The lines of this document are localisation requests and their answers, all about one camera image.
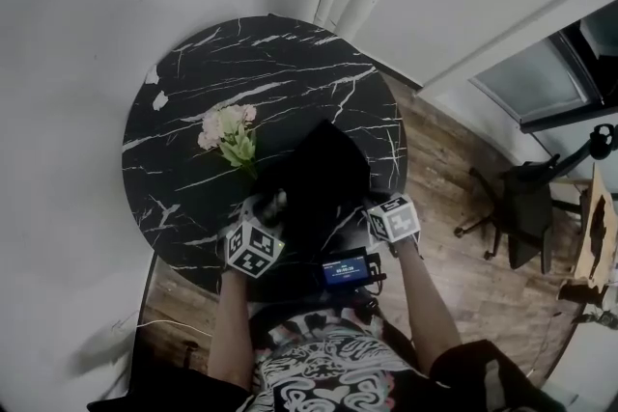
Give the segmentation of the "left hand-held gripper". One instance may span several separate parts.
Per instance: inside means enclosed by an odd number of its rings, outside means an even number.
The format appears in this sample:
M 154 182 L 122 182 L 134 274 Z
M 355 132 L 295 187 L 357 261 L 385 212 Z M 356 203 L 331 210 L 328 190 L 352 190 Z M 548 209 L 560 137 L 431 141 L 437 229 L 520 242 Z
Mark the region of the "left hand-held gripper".
M 253 279 L 260 278 L 278 260 L 285 243 L 260 225 L 264 220 L 263 195 L 253 195 L 242 203 L 240 222 L 225 236 L 225 262 Z

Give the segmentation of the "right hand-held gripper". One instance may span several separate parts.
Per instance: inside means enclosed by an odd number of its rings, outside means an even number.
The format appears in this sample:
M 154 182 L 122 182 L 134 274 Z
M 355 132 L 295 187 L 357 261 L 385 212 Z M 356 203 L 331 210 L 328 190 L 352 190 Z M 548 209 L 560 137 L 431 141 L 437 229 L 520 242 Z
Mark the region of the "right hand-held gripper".
M 395 243 L 410 239 L 418 248 L 421 225 L 411 197 L 392 191 L 370 191 L 364 199 L 366 217 L 372 235 L 388 244 L 394 258 L 398 257 Z

